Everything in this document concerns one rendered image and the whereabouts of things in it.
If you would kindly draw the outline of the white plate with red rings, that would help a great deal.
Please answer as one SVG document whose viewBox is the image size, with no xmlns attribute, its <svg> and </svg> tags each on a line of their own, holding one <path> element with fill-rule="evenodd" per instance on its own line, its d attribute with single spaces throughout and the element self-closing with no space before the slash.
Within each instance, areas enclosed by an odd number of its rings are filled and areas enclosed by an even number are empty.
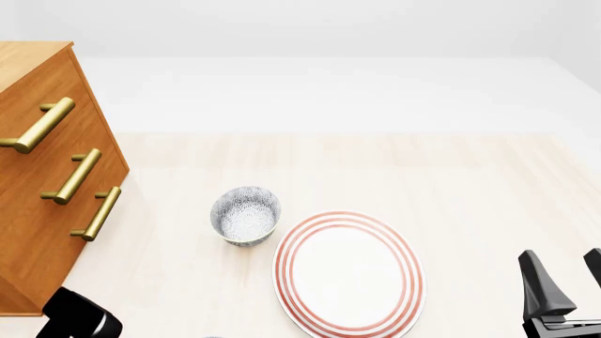
<svg viewBox="0 0 601 338">
<path fill-rule="evenodd" d="M 426 301 L 424 268 L 408 241 L 351 210 L 290 227 L 271 277 L 284 312 L 311 338 L 403 338 Z"/>
</svg>

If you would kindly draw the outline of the wooden cabinet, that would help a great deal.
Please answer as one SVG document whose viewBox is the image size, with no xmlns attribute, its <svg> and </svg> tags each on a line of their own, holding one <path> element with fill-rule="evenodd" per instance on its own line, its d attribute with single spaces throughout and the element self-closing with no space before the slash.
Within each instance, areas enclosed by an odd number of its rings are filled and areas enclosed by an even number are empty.
<svg viewBox="0 0 601 338">
<path fill-rule="evenodd" d="M 72 50 L 72 44 L 68 41 L 0 41 L 0 92 L 20 80 L 24 75 L 34 69 L 34 67 L 39 66 L 48 58 L 63 50 L 69 50 L 73 64 L 81 74 L 82 81 L 85 84 L 85 88 L 87 89 L 95 109 L 97 109 L 99 115 L 103 117 L 107 128 L 110 129 Z"/>
</svg>

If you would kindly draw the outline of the patterned grey bowl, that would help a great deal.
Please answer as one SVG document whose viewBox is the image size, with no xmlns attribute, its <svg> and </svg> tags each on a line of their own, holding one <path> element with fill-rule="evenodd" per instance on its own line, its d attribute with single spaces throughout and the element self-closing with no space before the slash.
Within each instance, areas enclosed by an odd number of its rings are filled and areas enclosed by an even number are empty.
<svg viewBox="0 0 601 338">
<path fill-rule="evenodd" d="M 210 223 L 221 238 L 238 247 L 253 247 L 271 236 L 282 213 L 271 191 L 245 186 L 224 193 L 210 211 Z"/>
</svg>

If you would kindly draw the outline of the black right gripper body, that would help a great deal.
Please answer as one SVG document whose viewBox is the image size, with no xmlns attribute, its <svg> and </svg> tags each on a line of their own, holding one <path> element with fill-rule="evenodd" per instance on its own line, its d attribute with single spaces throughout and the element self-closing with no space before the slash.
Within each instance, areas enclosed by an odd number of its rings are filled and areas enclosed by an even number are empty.
<svg viewBox="0 0 601 338">
<path fill-rule="evenodd" d="M 601 320 L 566 320 L 563 315 L 523 316 L 528 338 L 601 338 Z"/>
</svg>

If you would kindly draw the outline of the wooden cabinet drawer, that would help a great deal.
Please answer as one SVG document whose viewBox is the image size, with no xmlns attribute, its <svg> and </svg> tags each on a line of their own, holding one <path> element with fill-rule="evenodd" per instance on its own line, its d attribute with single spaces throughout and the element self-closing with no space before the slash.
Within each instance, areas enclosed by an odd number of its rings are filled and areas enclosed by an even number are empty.
<svg viewBox="0 0 601 338">
<path fill-rule="evenodd" d="M 95 193 L 121 185 L 127 173 L 119 155 L 105 149 L 62 209 L 21 224 L 0 222 L 0 315 L 41 314 L 85 246 L 70 230 L 85 229 L 103 202 Z"/>
<path fill-rule="evenodd" d="M 66 205 L 41 199 L 56 192 L 81 165 L 71 159 L 92 149 L 101 156 Z M 0 148 L 0 264 L 12 277 L 64 278 L 85 242 L 85 228 L 101 205 L 95 193 L 121 185 L 129 169 L 93 106 L 77 106 L 29 154 Z"/>
<path fill-rule="evenodd" d="M 34 67 L 0 92 L 0 138 L 18 138 L 43 115 L 42 103 L 71 98 L 75 107 L 31 151 L 0 147 L 0 222 L 21 224 L 62 209 L 43 191 L 56 192 L 79 165 L 73 154 L 108 146 L 102 123 L 69 50 Z"/>
</svg>

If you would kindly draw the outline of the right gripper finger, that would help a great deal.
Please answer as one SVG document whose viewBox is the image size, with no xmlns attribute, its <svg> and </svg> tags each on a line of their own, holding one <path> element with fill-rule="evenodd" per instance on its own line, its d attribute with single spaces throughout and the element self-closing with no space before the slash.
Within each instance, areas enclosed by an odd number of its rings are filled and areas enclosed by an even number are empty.
<svg viewBox="0 0 601 338">
<path fill-rule="evenodd" d="M 593 248 L 583 255 L 583 258 L 598 286 L 601 287 L 601 249 Z"/>
<path fill-rule="evenodd" d="M 524 290 L 523 320 L 565 316 L 578 308 L 550 278 L 533 250 L 525 250 L 518 263 Z"/>
</svg>

